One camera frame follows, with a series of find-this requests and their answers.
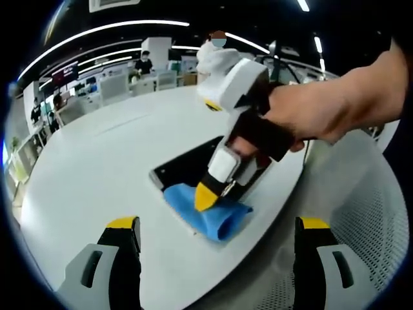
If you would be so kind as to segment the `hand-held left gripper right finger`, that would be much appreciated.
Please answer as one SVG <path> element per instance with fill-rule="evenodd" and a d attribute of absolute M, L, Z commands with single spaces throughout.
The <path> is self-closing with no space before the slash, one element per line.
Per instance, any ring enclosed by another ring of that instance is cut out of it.
<path fill-rule="evenodd" d="M 370 270 L 339 243 L 319 218 L 297 217 L 294 231 L 294 309 L 366 309 Z"/>

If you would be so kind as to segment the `person's right hand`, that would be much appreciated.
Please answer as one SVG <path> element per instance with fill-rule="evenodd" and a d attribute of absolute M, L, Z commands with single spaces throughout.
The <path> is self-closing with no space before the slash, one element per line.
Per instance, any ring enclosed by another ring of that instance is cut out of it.
<path fill-rule="evenodd" d="M 280 86 L 272 91 L 269 102 L 265 119 L 293 133 L 292 152 L 303 149 L 305 140 L 334 144 L 348 129 L 349 107 L 340 79 Z"/>

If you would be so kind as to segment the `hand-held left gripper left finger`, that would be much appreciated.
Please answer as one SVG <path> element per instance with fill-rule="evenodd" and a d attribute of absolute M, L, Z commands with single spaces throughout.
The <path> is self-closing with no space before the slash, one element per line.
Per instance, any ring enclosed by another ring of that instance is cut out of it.
<path fill-rule="evenodd" d="M 140 221 L 118 218 L 66 266 L 56 294 L 67 309 L 141 309 Z"/>

